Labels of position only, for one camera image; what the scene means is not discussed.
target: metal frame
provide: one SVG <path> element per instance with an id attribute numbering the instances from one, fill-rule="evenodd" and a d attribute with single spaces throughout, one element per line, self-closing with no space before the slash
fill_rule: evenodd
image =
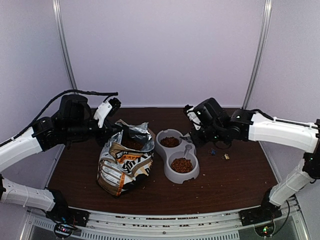
<path id="1" fill-rule="evenodd" d="M 289 204 L 292 228 L 296 230 L 298 239 L 309 240 L 297 199 L 290 198 Z M 277 218 L 277 221 L 287 217 L 287 205 L 281 210 L 283 215 Z M 74 236 L 85 240 L 238 240 L 240 230 L 254 227 L 242 226 L 238 211 L 188 215 L 130 215 L 89 210 L 87 226 L 79 227 L 80 231 L 75 232 Z M 29 239 L 33 226 L 53 230 L 55 224 L 46 218 L 43 212 L 38 209 L 28 212 L 20 240 Z"/>
<path id="2" fill-rule="evenodd" d="M 248 86 L 248 89 L 244 98 L 244 102 L 242 105 L 243 109 L 247 109 L 248 107 L 249 100 L 251 99 L 251 95 L 257 80 L 257 76 L 258 76 L 258 72 L 259 72 L 259 68 L 260 68 L 261 60 L 263 56 L 263 51 L 265 49 L 266 40 L 268 36 L 268 31 L 269 31 L 271 10 L 272 10 L 272 0 L 265 0 L 258 48 L 255 55 L 255 60 L 254 60 L 254 64 L 251 72 L 249 86 Z"/>
<path id="3" fill-rule="evenodd" d="M 65 30 L 64 30 L 61 9 L 60 9 L 60 0 L 52 0 L 52 4 L 53 4 L 54 17 L 55 17 L 56 25 L 58 28 L 60 43 L 62 47 L 63 60 L 65 64 L 66 73 L 68 75 L 69 82 L 72 89 L 78 89 L 75 81 L 75 76 L 72 70 L 72 66 L 71 66 L 68 48 L 67 48 Z"/>

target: small object on table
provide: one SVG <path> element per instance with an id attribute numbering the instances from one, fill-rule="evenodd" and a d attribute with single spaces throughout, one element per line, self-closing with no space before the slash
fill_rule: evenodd
<path id="1" fill-rule="evenodd" d="M 216 155 L 216 150 L 211 148 L 211 151 L 208 151 L 208 153 L 211 154 L 212 156 L 215 156 Z"/>

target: pet food bag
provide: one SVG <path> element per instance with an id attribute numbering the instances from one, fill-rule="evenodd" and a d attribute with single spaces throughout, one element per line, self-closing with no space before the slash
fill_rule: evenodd
<path id="1" fill-rule="evenodd" d="M 155 147 L 155 135 L 148 123 L 128 125 L 104 145 L 98 164 L 97 183 L 108 193 L 120 196 L 149 176 Z"/>

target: kibble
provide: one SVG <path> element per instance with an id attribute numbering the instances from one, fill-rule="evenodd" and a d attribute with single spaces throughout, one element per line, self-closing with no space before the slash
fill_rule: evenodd
<path id="1" fill-rule="evenodd" d="M 140 151 L 144 145 L 140 142 L 137 142 L 133 140 L 132 138 L 125 137 L 121 141 L 122 146 L 128 148 L 128 149 L 134 149 Z"/>
<path id="2" fill-rule="evenodd" d="M 161 139 L 160 144 L 167 148 L 174 148 L 180 145 L 179 139 L 175 138 L 174 136 L 167 136 Z"/>
<path id="3" fill-rule="evenodd" d="M 192 171 L 193 166 L 191 160 L 181 157 L 173 160 L 171 168 L 177 173 L 186 174 Z"/>

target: white backdrop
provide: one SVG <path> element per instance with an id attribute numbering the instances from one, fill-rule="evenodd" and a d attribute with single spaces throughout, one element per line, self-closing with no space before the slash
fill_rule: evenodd
<path id="1" fill-rule="evenodd" d="M 119 91 L 126 107 L 196 105 L 209 97 L 240 107 L 264 2 L 61 0 L 76 84 Z"/>
<path id="2" fill-rule="evenodd" d="M 268 38 L 249 108 L 278 118 L 316 122 L 320 119 L 320 2 L 273 1 Z M 278 144 L 263 145 L 284 178 L 303 151 Z M 312 240 L 319 239 L 320 181 L 297 194 Z"/>

